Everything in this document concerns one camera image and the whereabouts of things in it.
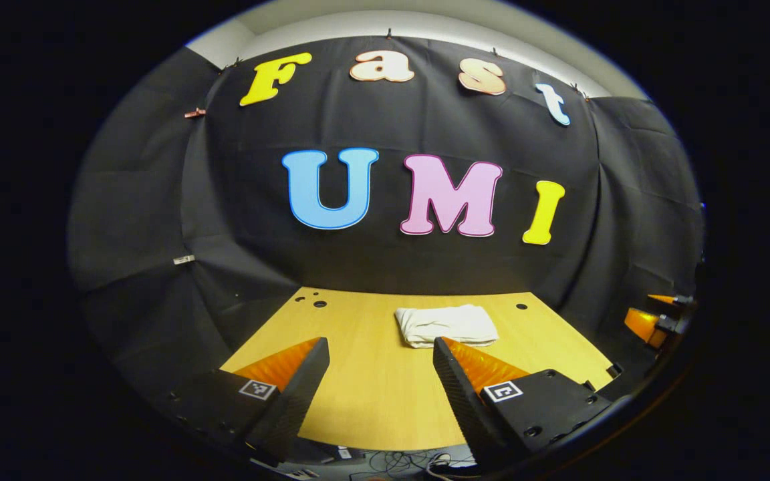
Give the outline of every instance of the pink letter m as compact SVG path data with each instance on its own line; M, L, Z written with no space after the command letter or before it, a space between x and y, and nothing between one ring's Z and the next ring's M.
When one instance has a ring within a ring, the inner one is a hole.
M500 166L474 162L458 188L453 188L450 174L437 156L410 155L403 164L412 171L412 205L409 218L400 223L401 231L412 235L430 234L434 226L427 215L432 205L443 232L450 232L462 210L466 211L464 221L456 228L459 234L487 237L495 232L492 201L495 183L503 174Z

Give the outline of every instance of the blue letter u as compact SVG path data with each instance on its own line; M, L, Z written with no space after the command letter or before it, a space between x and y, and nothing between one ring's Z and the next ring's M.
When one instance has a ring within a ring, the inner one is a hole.
M349 177L346 204L340 209L324 207L320 202L320 166L326 158L320 150L298 150L281 159L289 176L290 210L296 219L312 228L348 228L367 214L370 165L379 159L379 152L363 148L340 150L337 158L346 164Z

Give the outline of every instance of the decorative foam letter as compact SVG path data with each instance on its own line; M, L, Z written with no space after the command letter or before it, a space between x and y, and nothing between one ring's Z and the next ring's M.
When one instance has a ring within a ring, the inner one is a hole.
M278 89L273 88L275 80L281 85L290 82L293 78L293 73L296 72L296 66L298 63L303 65L311 61L311 54L308 52L299 53L296 55L290 55L290 57L277 58L275 60L265 61L254 67L254 81L251 82L251 88L248 90L248 94L239 100L240 106L250 106L255 102L262 102L263 100L269 100L269 98L278 95ZM281 67L285 63L289 63L286 67Z
M551 240L551 222L554 220L554 210L557 210L557 202L566 194L566 189L556 182L540 180L537 182L537 192L540 192L537 212L534 214L531 228L522 234L522 241L525 244L545 246Z
M433 231L428 219L428 208L436 211L441 231L453 228L459 213L465 211L465 220L456 230L470 237L487 237L494 234L492 225L492 201L495 200L495 183L504 170L490 162L474 162L468 167L459 187L454 189L450 174L437 156L410 155L403 161L412 171L412 205L409 218L400 223L406 234L424 235Z
M554 120L560 122L560 125L569 125L569 116L560 109L560 106L563 105L563 98L554 91L553 86L537 84L537 90L543 92L548 112L553 116Z
M476 90L489 95L501 95L507 91L504 80L499 79L504 72L500 67L477 58L465 58L459 63L462 73L459 83L469 90Z
M369 51L358 54L355 61L361 63L350 68L349 75L356 80L385 79L389 82L406 82L415 76L415 73L409 70L409 57L400 52Z
M312 228L348 228L367 214L370 165L379 159L379 152L361 148L340 150L338 158L346 164L348 175L346 204L340 209L323 207L320 202L320 166L326 158L320 150L298 150L281 159L281 165L288 171L290 210L296 219Z

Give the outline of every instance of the folded white cloth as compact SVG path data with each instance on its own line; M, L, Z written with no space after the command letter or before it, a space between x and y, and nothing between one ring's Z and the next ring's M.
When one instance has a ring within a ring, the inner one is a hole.
M433 347L438 336L449 337L474 347L489 346L498 340L489 314L479 305L440 309L399 308L394 316L403 338L412 347Z

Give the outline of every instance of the wooden table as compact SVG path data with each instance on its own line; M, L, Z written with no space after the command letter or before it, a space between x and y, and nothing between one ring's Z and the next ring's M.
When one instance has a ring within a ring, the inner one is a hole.
M325 307L314 307L316 301ZM222 369L236 371L325 336L331 362L299 436L361 450L464 444L433 367L433 350L405 344L394 317L398 307L464 304L483 307L498 329L500 339L479 347L483 352L528 372L556 369L578 383L590 380L596 389L611 382L605 371L611 361L532 293L381 295L302 287Z

